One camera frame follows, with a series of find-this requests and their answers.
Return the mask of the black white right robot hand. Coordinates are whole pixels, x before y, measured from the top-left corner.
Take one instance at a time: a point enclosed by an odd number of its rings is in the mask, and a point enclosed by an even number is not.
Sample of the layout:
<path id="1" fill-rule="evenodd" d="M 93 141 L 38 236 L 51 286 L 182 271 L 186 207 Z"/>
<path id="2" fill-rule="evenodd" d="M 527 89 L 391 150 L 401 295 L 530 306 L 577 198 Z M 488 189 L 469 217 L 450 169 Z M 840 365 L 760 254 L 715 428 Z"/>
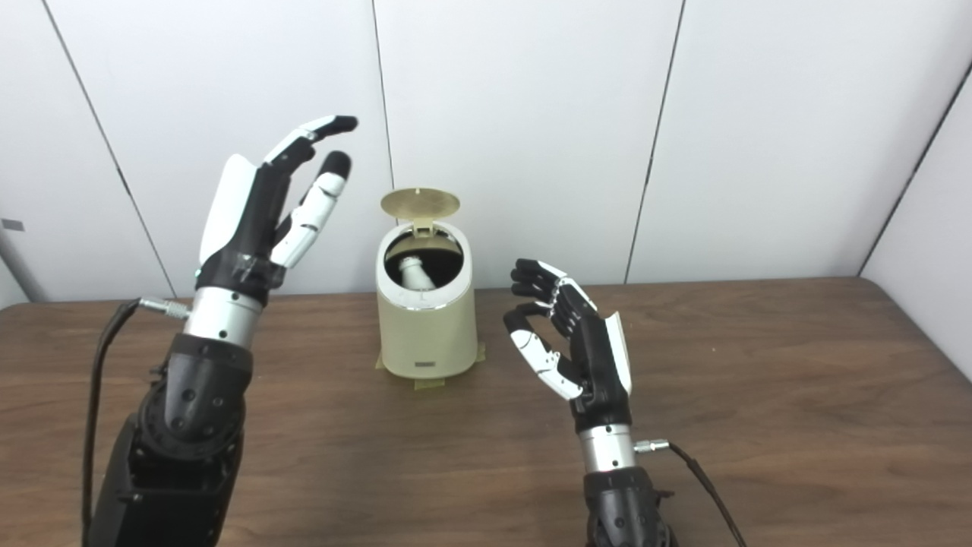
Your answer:
<path id="1" fill-rule="evenodd" d="M 565 271 L 520 258 L 510 271 L 513 295 L 503 316 L 508 336 L 546 387 L 568 401 L 576 433 L 632 425 L 632 376 L 619 314 L 602 315 Z"/>

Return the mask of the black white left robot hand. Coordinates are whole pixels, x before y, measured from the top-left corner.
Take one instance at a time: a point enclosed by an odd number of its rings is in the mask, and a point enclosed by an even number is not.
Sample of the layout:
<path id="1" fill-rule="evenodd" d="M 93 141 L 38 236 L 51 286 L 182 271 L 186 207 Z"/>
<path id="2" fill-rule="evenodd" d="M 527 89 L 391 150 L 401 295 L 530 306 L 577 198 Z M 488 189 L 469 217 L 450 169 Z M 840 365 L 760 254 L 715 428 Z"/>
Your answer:
<path id="1" fill-rule="evenodd" d="M 325 138 L 358 127 L 353 115 L 325 115 L 292 129 L 258 165 L 234 153 L 221 174 L 199 249 L 195 288 L 225 289 L 266 305 L 329 221 L 349 179 L 347 153 L 327 155 L 310 188 L 282 214 L 292 177 Z"/>

